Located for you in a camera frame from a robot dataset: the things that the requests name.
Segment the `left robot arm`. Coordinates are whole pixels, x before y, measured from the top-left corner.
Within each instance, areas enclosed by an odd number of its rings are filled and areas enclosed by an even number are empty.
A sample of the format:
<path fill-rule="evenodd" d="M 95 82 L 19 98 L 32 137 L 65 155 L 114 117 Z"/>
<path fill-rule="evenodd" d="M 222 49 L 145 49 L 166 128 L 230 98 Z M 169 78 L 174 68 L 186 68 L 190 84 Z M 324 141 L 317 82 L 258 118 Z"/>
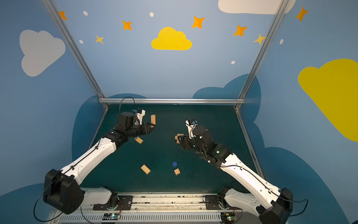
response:
<path fill-rule="evenodd" d="M 61 170 L 52 169 L 45 176 L 43 201 L 65 214 L 71 214 L 79 207 L 104 204 L 110 209 L 117 208 L 117 192 L 108 188 L 82 188 L 80 185 L 87 175 L 106 157 L 114 153 L 129 138 L 149 134 L 154 124 L 144 123 L 130 128 L 116 127 L 87 152 Z"/>

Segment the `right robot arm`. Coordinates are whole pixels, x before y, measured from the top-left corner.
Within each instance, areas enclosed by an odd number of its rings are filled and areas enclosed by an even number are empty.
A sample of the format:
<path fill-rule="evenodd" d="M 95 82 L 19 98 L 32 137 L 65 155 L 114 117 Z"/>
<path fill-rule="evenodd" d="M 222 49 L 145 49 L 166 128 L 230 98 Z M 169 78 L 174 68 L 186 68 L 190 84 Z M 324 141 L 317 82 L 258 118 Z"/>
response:
<path fill-rule="evenodd" d="M 224 189 L 219 193 L 230 207 L 257 216 L 263 224 L 285 224 L 293 210 L 293 193 L 272 185 L 246 166 L 236 154 L 216 143 L 204 126 L 189 126 L 188 135 L 177 134 L 175 140 L 184 150 L 195 149 L 209 164 L 226 172 L 249 193 Z"/>

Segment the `short wood block far left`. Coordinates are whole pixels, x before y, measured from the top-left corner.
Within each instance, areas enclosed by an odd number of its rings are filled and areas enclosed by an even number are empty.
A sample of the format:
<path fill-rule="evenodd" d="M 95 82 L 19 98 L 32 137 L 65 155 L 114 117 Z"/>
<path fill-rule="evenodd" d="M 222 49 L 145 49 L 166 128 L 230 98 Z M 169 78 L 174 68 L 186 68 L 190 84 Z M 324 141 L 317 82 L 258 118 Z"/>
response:
<path fill-rule="evenodd" d="M 136 137 L 135 138 L 135 141 L 139 144 L 142 144 L 143 143 L 143 140 L 140 138 L 140 137 Z"/>

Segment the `wide wood block front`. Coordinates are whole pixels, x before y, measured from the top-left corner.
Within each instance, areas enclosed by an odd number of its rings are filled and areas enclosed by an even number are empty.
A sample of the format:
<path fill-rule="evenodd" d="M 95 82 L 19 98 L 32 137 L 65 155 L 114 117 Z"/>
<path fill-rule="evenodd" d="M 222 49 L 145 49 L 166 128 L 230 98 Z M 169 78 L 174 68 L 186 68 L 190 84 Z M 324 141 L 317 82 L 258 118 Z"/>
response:
<path fill-rule="evenodd" d="M 141 166 L 141 169 L 148 175 L 151 170 L 144 164 L 143 166 Z"/>

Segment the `rear horizontal aluminium bar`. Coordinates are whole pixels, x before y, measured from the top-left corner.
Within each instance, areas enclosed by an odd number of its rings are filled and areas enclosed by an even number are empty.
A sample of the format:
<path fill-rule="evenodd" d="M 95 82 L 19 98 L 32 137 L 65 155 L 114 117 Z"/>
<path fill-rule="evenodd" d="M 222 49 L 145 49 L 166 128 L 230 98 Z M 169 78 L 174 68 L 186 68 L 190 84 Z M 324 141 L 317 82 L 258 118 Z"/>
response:
<path fill-rule="evenodd" d="M 193 105 L 232 105 L 244 104 L 244 99 L 140 99 L 126 97 L 120 98 L 100 98 L 99 103 L 102 104 L 166 104 L 166 105 L 179 105 L 179 104 L 193 104 Z"/>

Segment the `right controller board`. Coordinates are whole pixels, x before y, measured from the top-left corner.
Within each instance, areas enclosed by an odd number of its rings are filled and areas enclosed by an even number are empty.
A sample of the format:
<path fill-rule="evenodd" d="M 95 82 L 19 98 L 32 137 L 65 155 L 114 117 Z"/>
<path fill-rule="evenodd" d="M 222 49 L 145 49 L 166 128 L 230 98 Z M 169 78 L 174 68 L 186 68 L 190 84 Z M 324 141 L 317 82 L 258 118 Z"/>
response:
<path fill-rule="evenodd" d="M 236 220 L 234 213 L 221 213 L 221 224 L 234 224 Z"/>

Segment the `controller board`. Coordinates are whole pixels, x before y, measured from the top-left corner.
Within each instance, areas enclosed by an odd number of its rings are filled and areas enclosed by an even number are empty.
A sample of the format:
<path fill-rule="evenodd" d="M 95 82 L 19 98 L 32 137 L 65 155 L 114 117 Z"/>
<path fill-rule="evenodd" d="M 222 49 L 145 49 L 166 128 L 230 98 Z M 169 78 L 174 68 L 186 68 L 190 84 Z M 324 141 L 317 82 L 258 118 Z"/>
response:
<path fill-rule="evenodd" d="M 221 213 L 221 224 L 234 224 L 236 220 L 234 213 Z"/>
<path fill-rule="evenodd" d="M 103 221 L 117 221 L 121 215 L 119 213 L 105 213 L 102 217 Z"/>

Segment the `left controller board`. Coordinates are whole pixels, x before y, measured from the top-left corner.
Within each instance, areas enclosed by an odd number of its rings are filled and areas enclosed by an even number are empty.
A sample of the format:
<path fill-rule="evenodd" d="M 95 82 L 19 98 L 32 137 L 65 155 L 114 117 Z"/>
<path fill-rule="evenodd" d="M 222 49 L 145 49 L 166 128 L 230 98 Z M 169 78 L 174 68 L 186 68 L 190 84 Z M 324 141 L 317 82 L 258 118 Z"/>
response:
<path fill-rule="evenodd" d="M 105 213 L 102 217 L 103 221 L 117 221 L 121 215 L 119 213 Z"/>

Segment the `right diagonal aluminium post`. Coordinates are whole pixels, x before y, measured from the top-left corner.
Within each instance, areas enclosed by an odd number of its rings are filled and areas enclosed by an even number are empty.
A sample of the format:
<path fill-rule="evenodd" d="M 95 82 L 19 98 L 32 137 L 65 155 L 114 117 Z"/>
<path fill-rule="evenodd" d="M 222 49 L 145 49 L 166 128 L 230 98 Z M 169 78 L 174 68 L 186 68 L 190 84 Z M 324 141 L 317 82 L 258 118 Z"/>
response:
<path fill-rule="evenodd" d="M 265 58 L 265 55 L 279 29 L 279 26 L 285 16 L 285 12 L 286 12 L 286 9 L 289 8 L 289 3 L 290 1 L 289 0 L 284 0 L 284 1 L 281 1 L 280 4 L 279 4 L 279 7 L 278 7 L 278 10 L 273 18 L 273 21 L 272 23 L 270 24 L 270 27 L 268 28 L 268 32 L 266 34 L 266 38 L 264 40 L 264 43 L 261 45 L 260 47 L 260 50 L 258 52 L 258 55 L 254 61 L 254 64 L 252 66 L 252 69 L 242 87 L 242 90 L 240 92 L 240 95 L 238 97 L 238 99 L 240 100 L 243 100 L 245 101 L 245 98 L 246 98 L 246 95 L 247 93 L 249 92 L 249 89 L 260 69 L 260 66 Z M 236 112 L 239 112 L 239 108 L 241 107 L 241 105 L 243 105 L 245 102 L 243 103 L 237 103 L 235 104 L 235 111 Z"/>

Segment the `diagonal aluminium post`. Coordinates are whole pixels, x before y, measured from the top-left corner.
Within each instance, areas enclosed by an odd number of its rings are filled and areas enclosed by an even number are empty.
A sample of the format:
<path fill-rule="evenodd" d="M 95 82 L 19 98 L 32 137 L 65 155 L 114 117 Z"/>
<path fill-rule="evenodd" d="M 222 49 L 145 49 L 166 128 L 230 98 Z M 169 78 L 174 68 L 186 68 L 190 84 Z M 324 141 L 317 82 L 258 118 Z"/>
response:
<path fill-rule="evenodd" d="M 63 36 L 64 40 L 68 44 L 71 52 L 73 53 L 75 59 L 77 60 L 78 64 L 80 65 L 82 71 L 84 72 L 85 76 L 87 77 L 90 85 L 92 86 L 93 90 L 95 91 L 96 95 L 98 96 L 99 100 L 105 98 L 103 91 L 101 90 L 97 80 L 95 79 L 92 71 L 90 70 L 85 58 L 83 57 L 82 53 L 80 52 L 75 39 L 73 38 L 70 30 L 65 24 L 64 19 L 61 17 L 60 12 L 54 1 L 42 0 L 46 10 L 48 11 L 49 15 L 51 16 L 52 20 L 56 24 L 57 28 L 59 29 L 61 35 Z"/>
<path fill-rule="evenodd" d="M 285 16 L 285 12 L 286 12 L 286 9 L 289 8 L 289 3 L 290 1 L 289 0 L 284 0 L 284 1 L 281 1 L 280 4 L 279 4 L 279 7 L 278 7 L 278 10 L 273 18 L 273 21 L 272 23 L 270 24 L 270 27 L 268 28 L 268 32 L 266 34 L 266 38 L 264 40 L 264 43 L 261 45 L 260 47 L 260 50 L 258 52 L 258 55 L 254 61 L 254 64 L 252 66 L 252 69 L 242 87 L 242 90 L 240 92 L 240 95 L 238 97 L 238 99 L 240 100 L 243 100 L 245 101 L 245 98 L 246 98 L 246 95 L 247 93 L 249 92 L 249 89 L 260 69 L 260 66 L 265 58 L 265 55 L 279 29 L 279 26 Z M 235 104 L 235 111 L 236 112 L 239 112 L 239 108 L 241 107 L 241 105 L 243 105 L 245 102 L 243 103 L 237 103 Z"/>

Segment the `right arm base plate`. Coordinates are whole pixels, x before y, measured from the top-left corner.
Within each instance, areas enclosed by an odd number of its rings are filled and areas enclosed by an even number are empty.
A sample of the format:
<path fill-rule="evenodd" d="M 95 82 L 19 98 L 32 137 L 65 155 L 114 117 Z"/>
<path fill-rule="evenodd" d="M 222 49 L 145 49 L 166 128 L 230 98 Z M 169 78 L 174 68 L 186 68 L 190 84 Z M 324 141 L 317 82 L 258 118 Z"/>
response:
<path fill-rule="evenodd" d="M 241 210 L 241 208 L 230 206 L 224 197 L 219 195 L 205 195 L 203 202 L 207 210 L 219 210 L 219 211 L 234 211 Z"/>

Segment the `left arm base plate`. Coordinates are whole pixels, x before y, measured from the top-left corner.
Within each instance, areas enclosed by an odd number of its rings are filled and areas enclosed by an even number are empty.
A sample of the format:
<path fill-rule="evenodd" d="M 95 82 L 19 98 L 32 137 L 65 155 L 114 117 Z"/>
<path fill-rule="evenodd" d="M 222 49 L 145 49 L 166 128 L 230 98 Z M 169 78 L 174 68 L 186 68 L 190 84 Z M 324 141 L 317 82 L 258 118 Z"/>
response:
<path fill-rule="evenodd" d="M 94 211 L 129 211 L 131 209 L 133 196 L 117 195 L 105 204 L 95 204 Z"/>

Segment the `aluminium rail front frame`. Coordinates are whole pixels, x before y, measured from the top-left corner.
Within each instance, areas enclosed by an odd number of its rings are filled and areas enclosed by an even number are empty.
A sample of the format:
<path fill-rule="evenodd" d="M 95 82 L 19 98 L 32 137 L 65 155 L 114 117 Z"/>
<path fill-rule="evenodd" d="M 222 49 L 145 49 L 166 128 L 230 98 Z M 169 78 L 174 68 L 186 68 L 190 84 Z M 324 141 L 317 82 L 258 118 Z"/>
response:
<path fill-rule="evenodd" d="M 234 224 L 259 224 L 260 219 L 244 210 L 207 210 L 205 193 L 120 193 L 133 196 L 129 211 L 94 211 L 94 205 L 78 208 L 66 215 L 53 209 L 50 224 L 221 224 L 221 213 L 234 213 Z M 105 213 L 119 213 L 117 221 L 103 221 Z"/>

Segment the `left diagonal aluminium post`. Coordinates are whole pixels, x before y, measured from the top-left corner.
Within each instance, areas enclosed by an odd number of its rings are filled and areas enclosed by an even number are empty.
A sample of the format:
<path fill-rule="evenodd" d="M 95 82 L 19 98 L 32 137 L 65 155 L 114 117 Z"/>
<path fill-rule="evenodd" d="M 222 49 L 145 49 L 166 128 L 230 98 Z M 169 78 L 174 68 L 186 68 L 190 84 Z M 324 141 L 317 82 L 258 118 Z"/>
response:
<path fill-rule="evenodd" d="M 73 38 L 70 30 L 65 24 L 64 19 L 61 17 L 60 12 L 54 1 L 42 0 L 46 10 L 48 11 L 49 15 L 51 16 L 52 20 L 56 24 L 57 28 L 59 29 L 61 35 L 63 36 L 64 40 L 68 44 L 71 52 L 73 53 L 75 59 L 77 60 L 78 64 L 80 65 L 82 71 L 84 72 L 85 76 L 87 77 L 90 85 L 92 86 L 93 90 L 95 91 L 96 95 L 98 96 L 99 100 L 105 98 L 103 91 L 101 90 L 97 80 L 95 79 L 92 71 L 90 70 L 85 58 L 83 57 L 82 53 L 80 52 L 75 39 Z"/>

